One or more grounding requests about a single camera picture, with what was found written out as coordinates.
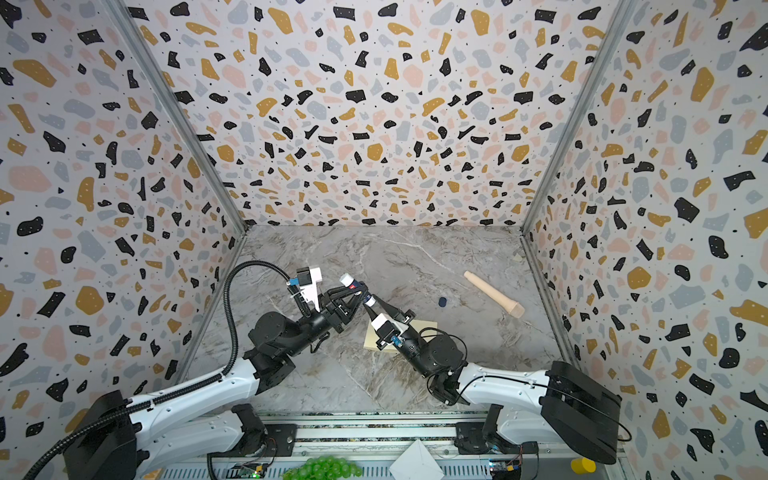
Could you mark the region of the cream yellow envelope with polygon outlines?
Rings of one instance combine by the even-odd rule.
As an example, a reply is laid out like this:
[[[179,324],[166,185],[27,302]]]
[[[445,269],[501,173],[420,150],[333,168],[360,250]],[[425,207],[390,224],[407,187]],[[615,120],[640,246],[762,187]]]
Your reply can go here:
[[[434,321],[427,321],[427,320],[420,320],[420,319],[414,319],[411,322],[411,326],[417,331],[420,332],[423,328],[427,327],[434,327],[437,328],[438,324]],[[378,347],[376,342],[378,341],[378,336],[371,324],[368,325],[365,335],[365,340],[363,347],[366,350],[370,351],[378,351]],[[383,352],[388,354],[395,354],[397,350],[393,345],[387,345],[382,349]]]

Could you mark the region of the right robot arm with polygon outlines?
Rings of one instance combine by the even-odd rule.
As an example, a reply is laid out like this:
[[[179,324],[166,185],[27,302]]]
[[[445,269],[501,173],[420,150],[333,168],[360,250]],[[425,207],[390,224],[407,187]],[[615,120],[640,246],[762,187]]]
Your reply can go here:
[[[393,347],[446,406],[486,405],[484,441],[502,449],[555,437],[596,463],[616,463],[621,399],[575,366],[554,361],[545,370],[509,371],[468,361],[463,340],[436,327],[416,330],[414,314],[375,295],[365,310],[379,349]]]

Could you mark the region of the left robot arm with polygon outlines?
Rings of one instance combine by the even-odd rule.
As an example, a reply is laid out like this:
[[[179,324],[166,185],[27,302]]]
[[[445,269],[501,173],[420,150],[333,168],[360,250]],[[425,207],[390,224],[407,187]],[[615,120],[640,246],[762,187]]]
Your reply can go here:
[[[268,429],[250,399],[279,385],[294,370],[293,357],[342,332],[368,298],[356,281],[330,289],[297,321],[263,314],[248,333],[251,349],[230,366],[131,398],[102,395],[62,450],[68,477],[137,479],[196,456],[266,447]]]

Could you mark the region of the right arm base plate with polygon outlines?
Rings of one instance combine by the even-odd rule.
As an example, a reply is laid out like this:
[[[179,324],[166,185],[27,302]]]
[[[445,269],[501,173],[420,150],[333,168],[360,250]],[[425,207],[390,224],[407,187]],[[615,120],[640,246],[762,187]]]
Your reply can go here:
[[[456,436],[454,446],[462,455],[505,454],[529,455],[538,454],[539,446],[535,441],[514,444],[502,438],[497,432],[481,422],[459,422],[455,425]]]

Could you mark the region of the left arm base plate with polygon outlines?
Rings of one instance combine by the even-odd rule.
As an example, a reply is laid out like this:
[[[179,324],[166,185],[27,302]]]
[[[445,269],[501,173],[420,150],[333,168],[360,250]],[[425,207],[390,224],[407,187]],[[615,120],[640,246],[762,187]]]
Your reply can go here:
[[[256,455],[268,459],[291,457],[297,429],[296,424],[267,424],[255,433],[245,433],[231,449],[213,452],[211,456],[224,458]]]

